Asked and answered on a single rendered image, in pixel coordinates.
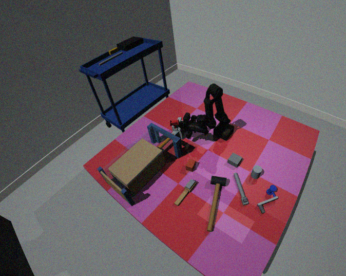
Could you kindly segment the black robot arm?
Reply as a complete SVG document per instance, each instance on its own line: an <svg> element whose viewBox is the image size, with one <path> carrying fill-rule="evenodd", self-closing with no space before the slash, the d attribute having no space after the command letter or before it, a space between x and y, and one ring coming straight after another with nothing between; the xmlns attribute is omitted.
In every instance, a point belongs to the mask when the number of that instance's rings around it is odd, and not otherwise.
<svg viewBox="0 0 346 276"><path fill-rule="evenodd" d="M213 97L212 100L210 99L210 94ZM215 128L217 125L215 118L219 120L219 126L217 128L219 128L222 131L226 131L228 129L228 124L231 120L227 117L227 114L224 112L222 95L223 89L220 86L213 83L208 87L208 90L206 91L206 97L203 101L205 106L205 114L198 116L192 115L191 120L189 120L189 122L193 123L196 123L197 120L197 132L204 133L205 135L207 135L207 127L212 129ZM213 112L214 103L217 109L215 118Z"/></svg>

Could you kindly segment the grey cylinder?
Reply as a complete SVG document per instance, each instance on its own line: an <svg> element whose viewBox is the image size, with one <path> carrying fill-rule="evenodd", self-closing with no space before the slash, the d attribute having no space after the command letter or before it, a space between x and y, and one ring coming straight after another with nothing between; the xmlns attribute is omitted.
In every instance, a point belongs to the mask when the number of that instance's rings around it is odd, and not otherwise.
<svg viewBox="0 0 346 276"><path fill-rule="evenodd" d="M251 177L254 179L258 179L261 172L262 172L262 168L259 165L255 165L252 169Z"/></svg>

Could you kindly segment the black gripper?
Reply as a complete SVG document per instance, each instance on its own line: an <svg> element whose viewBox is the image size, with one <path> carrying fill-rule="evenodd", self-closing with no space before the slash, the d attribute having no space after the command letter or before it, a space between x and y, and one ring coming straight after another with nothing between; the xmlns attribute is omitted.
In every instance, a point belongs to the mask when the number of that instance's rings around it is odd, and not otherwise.
<svg viewBox="0 0 346 276"><path fill-rule="evenodd" d="M179 128L182 129L184 132L188 131L188 134L186 134L187 138L190 138L194 133L197 132L197 122L189 122L190 120L190 113L186 113L183 117L183 121L179 122Z"/></svg>

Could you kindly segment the black-headed mallet with wooden handle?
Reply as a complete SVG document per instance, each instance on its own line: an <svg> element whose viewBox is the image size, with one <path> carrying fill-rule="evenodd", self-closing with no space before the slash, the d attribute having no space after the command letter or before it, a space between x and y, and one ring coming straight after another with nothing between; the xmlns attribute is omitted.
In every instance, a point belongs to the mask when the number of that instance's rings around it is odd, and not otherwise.
<svg viewBox="0 0 346 276"><path fill-rule="evenodd" d="M210 210L209 222L207 225L207 231L208 232L212 232L212 230L213 230L213 224L214 224L214 220L215 220L215 213L216 213L216 209L217 209L217 202L218 202L220 186L225 186L226 181L227 181L227 178L225 178L225 177L212 176L210 184L214 184L216 186L215 186L215 191L214 191L214 196L213 196L212 208Z"/></svg>

